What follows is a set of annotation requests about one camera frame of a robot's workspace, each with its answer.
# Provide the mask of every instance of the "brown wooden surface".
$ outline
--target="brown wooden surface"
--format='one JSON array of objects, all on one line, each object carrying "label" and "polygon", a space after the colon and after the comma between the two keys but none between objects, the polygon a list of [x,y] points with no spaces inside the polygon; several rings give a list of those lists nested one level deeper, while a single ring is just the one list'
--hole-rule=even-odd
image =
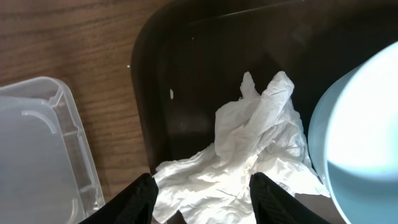
[{"label": "brown wooden surface", "polygon": [[0,85],[48,76],[70,87],[106,201],[149,171],[127,65],[167,2],[0,0]]}]

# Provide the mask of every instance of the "clear plastic container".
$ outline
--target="clear plastic container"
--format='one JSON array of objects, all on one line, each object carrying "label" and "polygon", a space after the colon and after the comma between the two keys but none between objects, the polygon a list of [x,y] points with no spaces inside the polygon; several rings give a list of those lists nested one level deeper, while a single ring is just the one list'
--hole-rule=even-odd
[{"label": "clear plastic container", "polygon": [[0,87],[0,223],[78,223],[104,204],[66,84]]}]

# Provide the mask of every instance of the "light blue bowl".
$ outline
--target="light blue bowl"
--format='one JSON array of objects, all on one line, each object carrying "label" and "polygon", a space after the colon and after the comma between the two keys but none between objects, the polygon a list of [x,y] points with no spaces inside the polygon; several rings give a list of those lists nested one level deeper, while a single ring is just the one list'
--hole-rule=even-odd
[{"label": "light blue bowl", "polygon": [[308,148],[347,223],[398,223],[398,42],[323,94]]}]

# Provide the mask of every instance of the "wooden table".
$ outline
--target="wooden table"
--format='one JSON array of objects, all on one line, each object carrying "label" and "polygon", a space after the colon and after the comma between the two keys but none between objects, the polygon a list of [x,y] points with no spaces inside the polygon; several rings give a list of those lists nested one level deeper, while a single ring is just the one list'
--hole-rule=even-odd
[{"label": "wooden table", "polygon": [[0,85],[48,76],[70,87],[106,201],[149,171],[127,66],[141,27],[168,1],[0,3]]}]

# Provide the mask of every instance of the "crumpled white sheet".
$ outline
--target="crumpled white sheet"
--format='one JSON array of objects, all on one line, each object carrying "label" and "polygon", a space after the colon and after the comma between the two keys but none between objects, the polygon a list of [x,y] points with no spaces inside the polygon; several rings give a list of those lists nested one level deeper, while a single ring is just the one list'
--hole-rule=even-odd
[{"label": "crumpled white sheet", "polygon": [[251,174],[263,172],[290,194],[329,197],[311,168],[294,85],[279,72],[260,96],[249,72],[242,98],[216,112],[215,142],[189,159],[156,168],[159,187],[153,216],[165,223],[180,210],[188,224],[256,223]]}]

